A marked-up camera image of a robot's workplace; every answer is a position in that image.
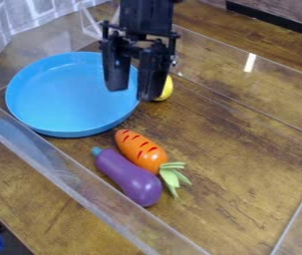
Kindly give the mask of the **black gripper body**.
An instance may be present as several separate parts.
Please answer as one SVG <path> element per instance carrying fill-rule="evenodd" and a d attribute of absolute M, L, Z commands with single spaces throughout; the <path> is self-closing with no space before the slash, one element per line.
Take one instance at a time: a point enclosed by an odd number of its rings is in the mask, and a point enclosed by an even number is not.
<path fill-rule="evenodd" d="M 102 23 L 104 60 L 140 59 L 142 53 L 171 60 L 178 34 L 171 29 L 174 5 L 181 0 L 120 0 L 118 21 Z"/>

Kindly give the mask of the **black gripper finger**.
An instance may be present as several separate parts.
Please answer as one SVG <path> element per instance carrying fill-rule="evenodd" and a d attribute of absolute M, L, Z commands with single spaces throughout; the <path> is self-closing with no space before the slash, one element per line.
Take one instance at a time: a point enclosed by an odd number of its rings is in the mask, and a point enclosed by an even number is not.
<path fill-rule="evenodd" d="M 118 34 L 102 41 L 103 68 L 106 86 L 111 92 L 128 88 L 131 58 L 122 53 L 122 47 L 128 43 Z"/>
<path fill-rule="evenodd" d="M 163 43 L 154 42 L 140 51 L 138 98 L 142 101 L 152 101 L 161 96 L 169 65 L 169 49 Z"/>

